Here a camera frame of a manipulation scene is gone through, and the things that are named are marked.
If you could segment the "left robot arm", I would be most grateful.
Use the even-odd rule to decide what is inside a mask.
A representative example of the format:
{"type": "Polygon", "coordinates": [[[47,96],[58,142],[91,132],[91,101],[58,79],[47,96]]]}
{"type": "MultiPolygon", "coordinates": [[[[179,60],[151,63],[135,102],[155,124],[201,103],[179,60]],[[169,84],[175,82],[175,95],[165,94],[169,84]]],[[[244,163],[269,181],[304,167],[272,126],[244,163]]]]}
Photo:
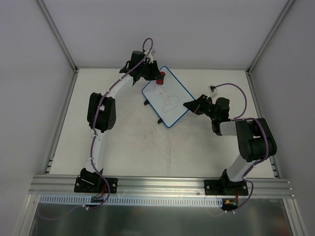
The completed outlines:
{"type": "Polygon", "coordinates": [[[116,122],[116,99],[138,80],[164,80],[153,60],[152,50],[133,51],[131,59],[119,71],[118,78],[104,93],[90,95],[87,121],[92,133],[90,156],[76,180],[76,192],[98,192],[106,188],[100,176],[103,171],[105,143],[109,131],[116,122]]]}

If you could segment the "blue framed whiteboard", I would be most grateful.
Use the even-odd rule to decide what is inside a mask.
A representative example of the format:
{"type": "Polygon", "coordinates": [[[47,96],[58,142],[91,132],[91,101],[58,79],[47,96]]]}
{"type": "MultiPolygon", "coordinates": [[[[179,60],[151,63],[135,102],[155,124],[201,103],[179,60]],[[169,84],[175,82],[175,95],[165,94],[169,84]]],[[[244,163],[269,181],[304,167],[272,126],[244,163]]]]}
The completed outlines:
{"type": "Polygon", "coordinates": [[[163,84],[150,81],[142,94],[164,125],[171,128],[189,111],[184,103],[195,98],[167,66],[161,67],[160,72],[164,74],[163,84]]]}

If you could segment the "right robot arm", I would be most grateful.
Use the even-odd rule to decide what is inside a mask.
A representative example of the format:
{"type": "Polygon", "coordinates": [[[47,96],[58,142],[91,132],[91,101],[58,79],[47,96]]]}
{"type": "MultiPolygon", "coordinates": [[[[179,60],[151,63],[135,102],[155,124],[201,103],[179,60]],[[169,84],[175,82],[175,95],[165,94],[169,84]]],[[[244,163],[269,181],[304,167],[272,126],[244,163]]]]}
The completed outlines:
{"type": "Polygon", "coordinates": [[[211,119],[212,131],[218,136],[235,136],[239,154],[218,180],[205,180],[206,195],[247,196],[246,176],[258,164],[277,152],[275,139],[264,118],[229,118],[229,99],[219,97],[213,101],[201,95],[183,104],[196,115],[211,119]]]}

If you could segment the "red bone-shaped eraser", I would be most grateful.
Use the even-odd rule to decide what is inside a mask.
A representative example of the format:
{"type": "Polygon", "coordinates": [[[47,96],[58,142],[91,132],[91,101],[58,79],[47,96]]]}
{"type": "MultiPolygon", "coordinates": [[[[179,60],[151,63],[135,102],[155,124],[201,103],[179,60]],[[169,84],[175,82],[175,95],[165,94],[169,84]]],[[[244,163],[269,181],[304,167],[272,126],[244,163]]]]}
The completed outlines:
{"type": "Polygon", "coordinates": [[[163,85],[164,84],[164,78],[165,78],[165,72],[161,71],[156,79],[157,85],[163,85]]]}

